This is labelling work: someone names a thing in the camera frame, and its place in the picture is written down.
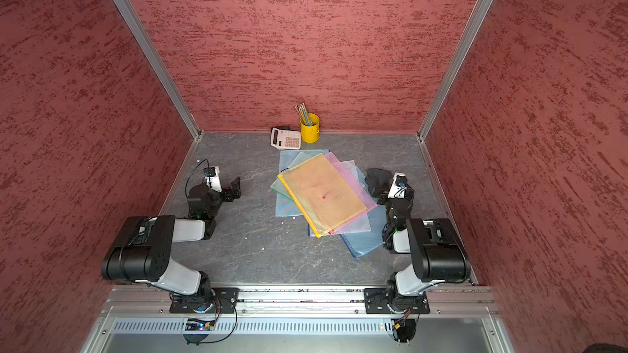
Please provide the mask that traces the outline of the yellow mesh document bag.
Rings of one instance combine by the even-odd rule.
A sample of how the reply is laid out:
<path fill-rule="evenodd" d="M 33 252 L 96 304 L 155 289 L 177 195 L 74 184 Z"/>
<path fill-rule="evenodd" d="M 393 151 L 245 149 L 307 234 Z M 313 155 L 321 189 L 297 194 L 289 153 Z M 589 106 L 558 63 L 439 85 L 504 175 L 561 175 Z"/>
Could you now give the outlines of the yellow mesh document bag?
<path fill-rule="evenodd" d="M 312 233 L 320 238 L 340 227 L 353 217 L 366 211 L 366 206 L 350 189 L 345 179 L 327 160 L 325 155 L 311 158 L 304 166 L 305 181 L 299 196 L 302 214 Z"/>

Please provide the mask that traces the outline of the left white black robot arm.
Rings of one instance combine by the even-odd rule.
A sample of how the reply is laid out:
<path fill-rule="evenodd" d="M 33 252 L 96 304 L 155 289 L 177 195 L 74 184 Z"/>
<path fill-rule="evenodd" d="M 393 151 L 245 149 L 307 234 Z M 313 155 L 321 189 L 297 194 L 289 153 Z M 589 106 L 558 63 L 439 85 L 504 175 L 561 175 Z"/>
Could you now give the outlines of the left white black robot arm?
<path fill-rule="evenodd" d="M 221 191 L 202 183 L 192 187 L 186 195 L 187 218 L 174 215 L 129 217 L 101 263 L 102 278 L 148 284 L 169 292 L 179 302 L 212 302 L 215 293 L 209 277 L 174 261 L 172 247 L 176 243 L 211 239 L 222 204 L 240 197 L 239 177 Z"/>

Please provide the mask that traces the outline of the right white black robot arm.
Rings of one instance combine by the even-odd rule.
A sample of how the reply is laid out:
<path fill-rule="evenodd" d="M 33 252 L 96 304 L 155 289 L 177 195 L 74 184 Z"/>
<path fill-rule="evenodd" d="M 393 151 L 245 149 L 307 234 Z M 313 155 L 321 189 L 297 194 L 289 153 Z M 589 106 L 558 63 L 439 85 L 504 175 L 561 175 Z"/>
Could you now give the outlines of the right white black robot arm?
<path fill-rule="evenodd" d="M 408 185 L 392 194 L 385 204 L 383 245 L 391 253 L 409 254 L 410 266 L 392 274 L 386 297 L 390 309 L 401 313 L 415 307 L 433 287 L 468 281 L 471 265 L 449 219 L 413 218 L 415 191 Z"/>

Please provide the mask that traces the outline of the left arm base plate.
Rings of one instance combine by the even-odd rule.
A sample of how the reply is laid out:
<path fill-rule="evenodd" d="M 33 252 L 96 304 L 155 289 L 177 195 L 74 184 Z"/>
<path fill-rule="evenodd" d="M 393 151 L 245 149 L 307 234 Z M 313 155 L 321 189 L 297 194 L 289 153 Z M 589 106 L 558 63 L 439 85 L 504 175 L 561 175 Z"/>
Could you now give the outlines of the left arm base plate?
<path fill-rule="evenodd" d="M 171 294 L 170 314 L 233 314 L 240 294 L 234 287 L 212 288 L 207 294 Z"/>

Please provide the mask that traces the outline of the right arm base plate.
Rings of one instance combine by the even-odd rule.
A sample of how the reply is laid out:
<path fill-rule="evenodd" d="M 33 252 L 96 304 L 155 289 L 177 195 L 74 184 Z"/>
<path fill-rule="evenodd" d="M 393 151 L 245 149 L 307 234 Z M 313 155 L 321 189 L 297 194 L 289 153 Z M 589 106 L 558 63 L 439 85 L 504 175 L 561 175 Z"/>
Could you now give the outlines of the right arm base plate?
<path fill-rule="evenodd" d="M 425 294 L 420 296 L 402 296 L 391 289 L 367 288 L 363 291 L 367 314 L 428 315 L 430 313 L 428 299 Z"/>

